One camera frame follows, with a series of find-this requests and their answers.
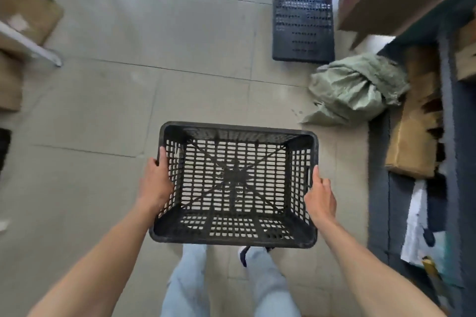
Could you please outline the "person's left hand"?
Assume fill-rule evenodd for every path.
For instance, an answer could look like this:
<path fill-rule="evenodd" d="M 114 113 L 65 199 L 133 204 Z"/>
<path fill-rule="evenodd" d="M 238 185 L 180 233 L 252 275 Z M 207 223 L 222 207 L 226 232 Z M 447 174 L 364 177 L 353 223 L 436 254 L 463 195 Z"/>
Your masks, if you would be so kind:
<path fill-rule="evenodd" d="M 156 175 L 156 159 L 147 160 L 144 174 L 140 181 L 137 205 L 154 220 L 163 211 L 165 204 L 170 200 L 174 187 L 170 178 L 160 180 Z"/>

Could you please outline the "person's right hand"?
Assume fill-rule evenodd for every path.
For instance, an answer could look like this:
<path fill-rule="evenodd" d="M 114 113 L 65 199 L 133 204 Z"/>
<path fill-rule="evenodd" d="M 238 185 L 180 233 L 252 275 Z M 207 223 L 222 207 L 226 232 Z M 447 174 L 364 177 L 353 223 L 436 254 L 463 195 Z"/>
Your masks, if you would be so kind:
<path fill-rule="evenodd" d="M 328 178 L 322 178 L 322 187 L 310 189 L 304 197 L 306 211 L 318 230 L 325 230 L 329 224 L 336 223 L 336 199 Z"/>

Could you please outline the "black perforated plastic basket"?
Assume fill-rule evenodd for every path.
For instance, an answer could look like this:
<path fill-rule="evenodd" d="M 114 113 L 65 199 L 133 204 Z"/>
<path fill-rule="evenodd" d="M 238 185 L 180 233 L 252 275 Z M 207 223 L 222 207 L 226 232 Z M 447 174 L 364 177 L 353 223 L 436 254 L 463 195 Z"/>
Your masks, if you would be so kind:
<path fill-rule="evenodd" d="M 159 243 L 312 248 L 304 197 L 318 164 L 306 130 L 167 122 L 159 146 L 174 191 L 149 236 Z"/>

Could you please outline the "person's left forearm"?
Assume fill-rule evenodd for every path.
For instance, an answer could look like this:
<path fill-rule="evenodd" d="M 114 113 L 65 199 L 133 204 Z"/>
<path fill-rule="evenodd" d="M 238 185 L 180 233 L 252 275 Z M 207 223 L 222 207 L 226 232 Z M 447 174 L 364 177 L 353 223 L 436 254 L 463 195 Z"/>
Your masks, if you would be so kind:
<path fill-rule="evenodd" d="M 139 200 L 30 310 L 27 317 L 111 317 L 162 209 Z"/>

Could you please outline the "person's right forearm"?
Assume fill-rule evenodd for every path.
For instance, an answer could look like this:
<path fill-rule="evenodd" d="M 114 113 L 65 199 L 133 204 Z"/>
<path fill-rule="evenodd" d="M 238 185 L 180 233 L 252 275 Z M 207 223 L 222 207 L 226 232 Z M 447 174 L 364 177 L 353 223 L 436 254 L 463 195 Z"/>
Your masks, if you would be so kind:
<path fill-rule="evenodd" d="M 360 245 L 330 214 L 313 212 L 310 216 L 366 317 L 446 317 L 421 290 Z"/>

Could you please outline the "green woven sack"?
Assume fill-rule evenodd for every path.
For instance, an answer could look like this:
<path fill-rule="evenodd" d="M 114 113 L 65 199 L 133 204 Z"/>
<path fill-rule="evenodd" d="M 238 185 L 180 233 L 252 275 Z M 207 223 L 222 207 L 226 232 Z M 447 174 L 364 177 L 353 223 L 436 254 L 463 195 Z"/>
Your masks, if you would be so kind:
<path fill-rule="evenodd" d="M 389 106 L 400 105 L 410 84 L 407 73 L 397 62 L 364 53 L 316 68 L 307 89 L 314 110 L 301 123 L 357 126 L 369 122 Z"/>

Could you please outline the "person's dark shoe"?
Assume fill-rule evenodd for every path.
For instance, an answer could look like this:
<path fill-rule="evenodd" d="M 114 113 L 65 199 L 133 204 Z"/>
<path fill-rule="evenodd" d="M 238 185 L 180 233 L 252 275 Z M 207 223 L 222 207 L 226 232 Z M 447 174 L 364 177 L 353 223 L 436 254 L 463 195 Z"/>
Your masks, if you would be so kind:
<path fill-rule="evenodd" d="M 264 249 L 266 253 L 269 253 L 271 250 L 274 249 L 274 247 L 252 247 L 252 246 L 242 246 L 238 250 L 238 258 L 241 262 L 241 265 L 244 268 L 247 268 L 247 260 L 246 260 L 246 255 L 249 252 L 251 248 L 258 248 L 258 249 Z"/>

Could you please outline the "white paper sheets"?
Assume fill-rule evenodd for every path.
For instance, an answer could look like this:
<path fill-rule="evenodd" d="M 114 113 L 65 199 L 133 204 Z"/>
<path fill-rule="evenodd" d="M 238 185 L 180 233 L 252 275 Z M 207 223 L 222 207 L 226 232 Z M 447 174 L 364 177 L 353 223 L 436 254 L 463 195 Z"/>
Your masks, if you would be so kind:
<path fill-rule="evenodd" d="M 426 180 L 416 180 L 408 210 L 401 260 L 423 268 L 423 258 L 431 257 L 438 265 L 444 258 L 445 239 L 444 231 L 433 232 L 429 228 Z"/>

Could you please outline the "flattened brown cardboard stack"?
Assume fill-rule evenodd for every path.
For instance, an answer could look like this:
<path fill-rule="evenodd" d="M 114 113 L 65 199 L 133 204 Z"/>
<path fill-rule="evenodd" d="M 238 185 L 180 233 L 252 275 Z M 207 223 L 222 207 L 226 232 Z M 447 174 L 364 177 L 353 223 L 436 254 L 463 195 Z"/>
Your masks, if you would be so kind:
<path fill-rule="evenodd" d="M 404 52 L 410 89 L 400 120 L 392 130 L 385 168 L 416 180 L 430 179 L 437 168 L 442 131 L 440 61 L 436 45 L 414 45 Z"/>

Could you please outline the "person's light blue jeans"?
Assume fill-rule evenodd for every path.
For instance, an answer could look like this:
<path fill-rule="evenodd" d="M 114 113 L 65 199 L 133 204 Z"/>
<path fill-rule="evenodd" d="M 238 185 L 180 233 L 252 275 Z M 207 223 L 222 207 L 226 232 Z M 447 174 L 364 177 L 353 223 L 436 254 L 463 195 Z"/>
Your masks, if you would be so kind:
<path fill-rule="evenodd" d="M 182 257 L 167 283 L 160 317 L 211 317 L 211 296 L 221 297 L 217 315 L 238 317 L 301 317 L 285 276 L 270 253 L 251 248 L 246 255 L 246 279 L 206 277 L 211 265 L 208 246 L 184 244 Z"/>

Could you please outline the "dark blue metal shelf rack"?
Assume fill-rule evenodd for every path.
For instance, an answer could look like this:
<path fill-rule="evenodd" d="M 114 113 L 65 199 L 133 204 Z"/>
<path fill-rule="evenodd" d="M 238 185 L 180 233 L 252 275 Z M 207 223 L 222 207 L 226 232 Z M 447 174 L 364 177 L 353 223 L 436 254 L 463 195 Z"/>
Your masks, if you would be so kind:
<path fill-rule="evenodd" d="M 443 0 L 378 54 L 403 61 L 403 50 L 415 44 L 437 44 L 442 78 L 447 172 L 446 210 L 450 284 L 476 290 L 476 83 L 457 81 L 454 32 L 470 20 L 476 0 Z M 369 124 L 368 244 L 385 254 L 400 254 L 405 235 L 410 182 L 384 169 L 392 120 L 385 111 Z"/>

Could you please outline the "black platform hand trolley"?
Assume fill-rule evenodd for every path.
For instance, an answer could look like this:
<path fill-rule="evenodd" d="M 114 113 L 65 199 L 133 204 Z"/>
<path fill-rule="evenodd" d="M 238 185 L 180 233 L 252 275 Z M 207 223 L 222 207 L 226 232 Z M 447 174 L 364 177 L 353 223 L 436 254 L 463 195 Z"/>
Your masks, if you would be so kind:
<path fill-rule="evenodd" d="M 319 65 L 335 61 L 332 0 L 273 0 L 272 59 Z"/>

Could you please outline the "small brown cardboard box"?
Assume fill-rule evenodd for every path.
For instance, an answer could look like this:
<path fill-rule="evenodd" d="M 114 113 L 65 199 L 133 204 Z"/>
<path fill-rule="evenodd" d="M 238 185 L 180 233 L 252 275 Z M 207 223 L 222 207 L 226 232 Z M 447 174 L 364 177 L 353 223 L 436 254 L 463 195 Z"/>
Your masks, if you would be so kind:
<path fill-rule="evenodd" d="M 22 91 L 21 63 L 0 51 L 0 109 L 10 112 L 20 111 Z"/>

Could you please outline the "white metal bar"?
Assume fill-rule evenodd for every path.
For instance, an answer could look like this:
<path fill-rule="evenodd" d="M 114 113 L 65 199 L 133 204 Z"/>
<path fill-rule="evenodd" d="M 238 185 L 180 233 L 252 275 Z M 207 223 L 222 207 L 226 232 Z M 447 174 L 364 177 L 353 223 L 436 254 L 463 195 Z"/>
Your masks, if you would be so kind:
<path fill-rule="evenodd" d="M 33 55 L 40 56 L 52 62 L 53 64 L 56 65 L 56 67 L 63 66 L 63 61 L 58 54 L 36 44 L 34 41 L 25 37 L 20 32 L 14 30 L 12 27 L 3 23 L 2 21 L 0 21 L 0 33 L 12 40 L 15 40 L 17 43 L 21 44 L 23 47 L 29 50 Z"/>

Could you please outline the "brown cardboard box with label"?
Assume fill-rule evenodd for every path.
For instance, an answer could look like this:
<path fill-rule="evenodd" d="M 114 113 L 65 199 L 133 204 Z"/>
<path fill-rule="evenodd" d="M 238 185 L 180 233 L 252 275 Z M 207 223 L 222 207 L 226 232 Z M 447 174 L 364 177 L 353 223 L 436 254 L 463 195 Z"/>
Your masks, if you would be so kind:
<path fill-rule="evenodd" d="M 63 16 L 55 0 L 0 0 L 0 22 L 41 46 Z"/>

